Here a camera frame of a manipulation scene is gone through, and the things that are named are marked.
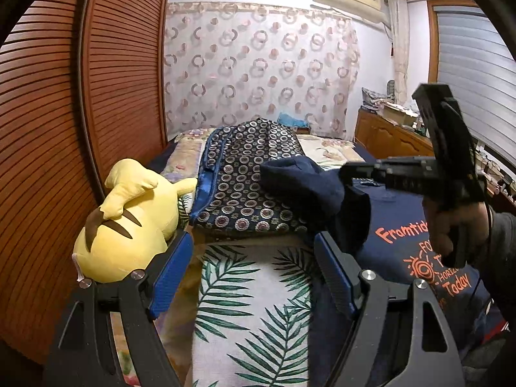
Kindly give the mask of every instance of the wooden cabinet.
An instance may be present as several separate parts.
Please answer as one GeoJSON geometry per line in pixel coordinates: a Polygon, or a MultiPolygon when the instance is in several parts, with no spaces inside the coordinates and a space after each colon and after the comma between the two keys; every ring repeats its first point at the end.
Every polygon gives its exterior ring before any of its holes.
{"type": "Polygon", "coordinates": [[[433,156],[432,143],[379,115],[360,110],[355,137],[376,158],[433,156]]]}

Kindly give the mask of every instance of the cardboard box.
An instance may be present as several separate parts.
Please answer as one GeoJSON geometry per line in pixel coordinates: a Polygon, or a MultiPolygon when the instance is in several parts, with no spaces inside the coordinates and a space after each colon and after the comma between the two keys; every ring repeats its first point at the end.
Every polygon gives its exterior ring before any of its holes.
{"type": "Polygon", "coordinates": [[[407,115],[405,112],[401,112],[400,110],[393,109],[387,104],[383,105],[383,117],[385,119],[392,120],[398,125],[408,125],[412,126],[412,124],[415,122],[416,118],[407,115]]]}

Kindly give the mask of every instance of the black sleeve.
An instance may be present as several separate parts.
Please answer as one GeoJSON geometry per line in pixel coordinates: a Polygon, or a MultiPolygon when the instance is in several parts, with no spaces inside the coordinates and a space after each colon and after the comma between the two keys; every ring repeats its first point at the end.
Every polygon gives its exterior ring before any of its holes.
{"type": "Polygon", "coordinates": [[[491,243],[478,252],[473,266],[507,322],[516,320],[516,217],[492,212],[491,243]]]}

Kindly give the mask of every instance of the patterned curtain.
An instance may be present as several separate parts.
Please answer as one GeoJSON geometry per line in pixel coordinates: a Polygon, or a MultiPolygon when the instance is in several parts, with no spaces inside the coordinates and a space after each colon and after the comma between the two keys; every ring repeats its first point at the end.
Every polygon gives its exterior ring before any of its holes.
{"type": "Polygon", "coordinates": [[[244,3],[170,3],[164,36],[168,138],[280,113],[345,137],[359,70],[357,34],[330,11],[244,3]]]}

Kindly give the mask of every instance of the pikachu plush toy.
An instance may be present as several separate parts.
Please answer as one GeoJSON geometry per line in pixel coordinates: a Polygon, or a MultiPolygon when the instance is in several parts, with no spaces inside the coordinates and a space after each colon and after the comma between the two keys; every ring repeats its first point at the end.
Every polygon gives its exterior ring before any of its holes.
{"type": "Polygon", "coordinates": [[[79,279],[108,283],[145,269],[167,249],[177,228],[177,198],[195,190],[197,179],[172,184],[163,176],[126,158],[105,181],[111,189],[102,205],[87,218],[73,249],[79,279]]]}

